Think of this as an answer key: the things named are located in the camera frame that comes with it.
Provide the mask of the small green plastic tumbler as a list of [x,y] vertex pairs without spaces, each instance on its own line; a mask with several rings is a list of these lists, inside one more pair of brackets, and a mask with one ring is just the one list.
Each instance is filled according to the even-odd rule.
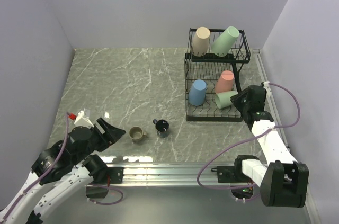
[[215,103],[217,108],[223,109],[232,105],[231,97],[237,95],[237,91],[227,91],[215,94]]

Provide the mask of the pink plastic tumbler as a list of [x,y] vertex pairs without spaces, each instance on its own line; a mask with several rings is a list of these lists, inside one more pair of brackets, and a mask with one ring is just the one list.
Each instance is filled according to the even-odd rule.
[[230,70],[223,71],[217,81],[215,93],[232,91],[234,79],[235,76],[232,71]]

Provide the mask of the olive ceramic mug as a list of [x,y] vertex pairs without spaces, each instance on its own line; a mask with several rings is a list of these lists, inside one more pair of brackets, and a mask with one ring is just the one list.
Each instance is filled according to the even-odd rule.
[[145,132],[141,127],[134,126],[129,130],[129,137],[135,144],[142,143],[147,136],[147,132]]

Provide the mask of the blue plastic tumbler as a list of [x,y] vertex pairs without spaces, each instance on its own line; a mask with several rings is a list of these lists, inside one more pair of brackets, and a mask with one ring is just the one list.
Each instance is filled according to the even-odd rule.
[[193,106],[200,106],[204,103],[207,90],[207,83],[201,79],[193,82],[189,91],[189,103]]

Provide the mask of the dark blue ceramic mug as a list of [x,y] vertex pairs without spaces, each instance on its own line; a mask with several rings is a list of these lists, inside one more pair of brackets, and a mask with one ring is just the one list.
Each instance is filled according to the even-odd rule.
[[160,120],[153,120],[153,124],[155,125],[155,130],[157,135],[160,138],[166,138],[168,137],[170,133],[170,125],[166,120],[160,119]]

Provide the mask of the large green plastic tumbler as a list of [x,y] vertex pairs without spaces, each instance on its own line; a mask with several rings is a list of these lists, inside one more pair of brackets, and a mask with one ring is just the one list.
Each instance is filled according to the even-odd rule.
[[229,26],[211,45],[211,52],[217,56],[225,56],[240,36],[239,30]]

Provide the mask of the beige plastic tumbler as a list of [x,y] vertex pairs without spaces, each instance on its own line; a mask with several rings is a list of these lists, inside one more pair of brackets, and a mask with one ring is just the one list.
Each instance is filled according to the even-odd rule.
[[203,56],[209,48],[210,30],[206,27],[199,27],[192,38],[192,53],[195,56]]

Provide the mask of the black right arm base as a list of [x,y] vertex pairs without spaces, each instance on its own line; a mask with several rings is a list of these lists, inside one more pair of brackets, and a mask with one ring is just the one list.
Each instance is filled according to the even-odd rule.
[[210,169],[217,174],[218,183],[251,183],[252,180],[236,171],[235,166],[216,166]]

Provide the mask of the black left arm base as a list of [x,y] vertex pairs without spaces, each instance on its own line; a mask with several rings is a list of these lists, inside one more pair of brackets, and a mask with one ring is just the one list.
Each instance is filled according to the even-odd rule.
[[124,175],[124,168],[120,166],[111,166],[107,168],[106,174],[110,178],[111,184],[121,184]]

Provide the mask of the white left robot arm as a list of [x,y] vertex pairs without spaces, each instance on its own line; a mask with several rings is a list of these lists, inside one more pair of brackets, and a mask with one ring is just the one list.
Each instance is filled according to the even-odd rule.
[[43,216],[77,188],[107,183],[108,167],[95,152],[106,150],[125,134],[102,118],[92,126],[67,130],[63,140],[44,150],[34,162],[24,185],[1,211],[1,223],[42,223]]

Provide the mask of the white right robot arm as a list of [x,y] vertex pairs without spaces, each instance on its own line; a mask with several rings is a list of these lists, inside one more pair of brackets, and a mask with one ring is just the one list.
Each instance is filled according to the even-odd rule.
[[280,126],[264,109],[271,86],[273,83],[269,81],[260,86],[251,85],[231,97],[267,162],[264,165],[255,156],[239,155],[234,161],[233,175],[238,181],[252,180],[260,188],[261,200],[267,207],[302,208],[309,169],[293,157],[278,133]]

